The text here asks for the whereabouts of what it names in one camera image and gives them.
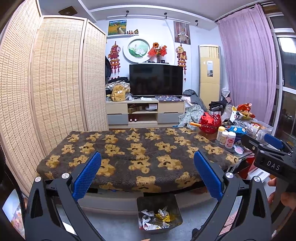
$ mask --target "tv cabinet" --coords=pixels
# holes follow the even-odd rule
[[[128,114],[130,104],[157,104],[154,111],[141,111]],[[179,124],[179,115],[185,112],[185,102],[159,102],[134,99],[132,101],[106,102],[109,129],[172,127]],[[137,122],[130,122],[128,115],[136,116]]]

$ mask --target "red horse hanging decoration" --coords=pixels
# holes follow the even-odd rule
[[[120,52],[120,50],[121,48],[118,47],[115,41],[115,44],[111,48],[110,54],[108,54],[108,58],[110,59],[110,64],[111,64],[111,71],[112,71],[111,79],[113,79],[113,70],[114,70],[115,77],[116,77],[116,70],[117,70],[117,73],[119,73],[120,59],[118,58],[119,57],[118,53]]]
[[[184,51],[182,44],[178,48],[176,48],[177,52],[177,58],[178,58],[178,66],[183,67],[184,69],[184,75],[186,75],[186,60],[187,60],[187,55],[186,51]]]

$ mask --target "television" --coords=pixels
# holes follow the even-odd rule
[[[168,64],[130,64],[131,94],[177,95],[183,92],[183,67]]]

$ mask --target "blue textured pad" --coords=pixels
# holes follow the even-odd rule
[[[194,154],[193,160],[194,165],[211,196],[220,202],[223,196],[221,181],[199,151]]]
[[[270,135],[270,134],[265,134],[265,136],[264,136],[264,140],[268,143],[268,144],[270,144],[270,145],[272,145],[273,147],[275,147],[276,149],[283,149],[284,148],[284,145],[283,145],[283,143],[282,143],[282,141],[281,140],[279,140],[279,139],[277,139],[277,138],[275,138],[275,137],[273,137],[272,135]]]
[[[78,199],[84,197],[94,177],[96,176],[96,173],[99,170],[101,163],[102,163],[101,154],[97,152],[92,156],[91,160],[89,160],[85,168],[77,177],[73,185],[73,194],[72,194],[75,201],[78,201]]]

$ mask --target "hand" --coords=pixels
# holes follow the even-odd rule
[[[268,186],[275,187],[276,186],[276,178],[270,180],[268,182]],[[268,203],[269,205],[274,200],[274,193],[270,194],[268,197]],[[292,192],[284,192],[281,194],[281,203],[287,207],[290,207],[292,210],[296,207],[296,193]]]

